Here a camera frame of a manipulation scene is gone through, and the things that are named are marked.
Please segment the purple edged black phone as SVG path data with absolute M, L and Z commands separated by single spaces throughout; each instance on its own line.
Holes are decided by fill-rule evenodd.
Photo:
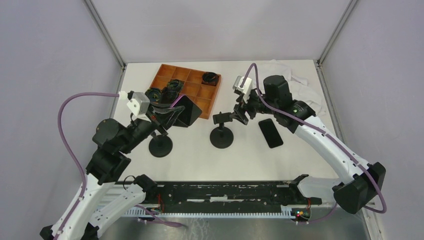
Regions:
M 171 105 L 171 108 L 184 107 L 184 110 L 178 115 L 173 126 L 188 128 L 203 113 L 203 111 L 187 95 L 179 96 Z

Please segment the black round base phone stand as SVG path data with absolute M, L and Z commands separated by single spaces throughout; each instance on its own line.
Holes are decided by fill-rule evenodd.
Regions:
M 225 127 L 225 123 L 232 122 L 231 112 L 222 113 L 213 115 L 213 123 L 218 125 L 214 128 L 210 135 L 209 140 L 211 144 L 218 149 L 228 148 L 234 141 L 233 132 Z

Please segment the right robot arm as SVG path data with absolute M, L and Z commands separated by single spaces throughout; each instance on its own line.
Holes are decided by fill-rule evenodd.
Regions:
M 305 176 L 289 189 L 289 199 L 302 204 L 308 198 L 319 198 L 337 203 L 350 214 L 362 208 L 371 210 L 368 203 L 382 195 L 386 168 L 379 162 L 369 163 L 332 134 L 307 103 L 293 99 L 289 83 L 282 75 L 266 77 L 263 87 L 261 92 L 253 87 L 251 78 L 238 76 L 232 87 L 238 98 L 231 118 L 247 125 L 256 114 L 274 116 L 279 125 L 309 144 L 337 175 Z

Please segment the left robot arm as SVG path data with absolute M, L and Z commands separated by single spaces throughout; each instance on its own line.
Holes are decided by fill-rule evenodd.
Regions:
M 155 131 L 165 133 L 185 106 L 161 108 L 149 105 L 148 120 L 136 119 L 124 126 L 113 118 L 101 121 L 92 140 L 97 144 L 86 167 L 84 182 L 62 217 L 40 231 L 44 240 L 97 240 L 125 212 L 136 204 L 153 203 L 157 183 L 145 174 L 135 178 L 128 189 L 101 209 L 100 201 L 120 179 L 131 159 L 126 157 Z

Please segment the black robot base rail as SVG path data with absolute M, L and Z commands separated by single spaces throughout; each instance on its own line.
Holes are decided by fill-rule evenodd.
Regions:
M 143 204 L 161 205 L 166 214 L 261 214 L 320 205 L 322 200 L 305 197 L 294 180 L 159 181 Z

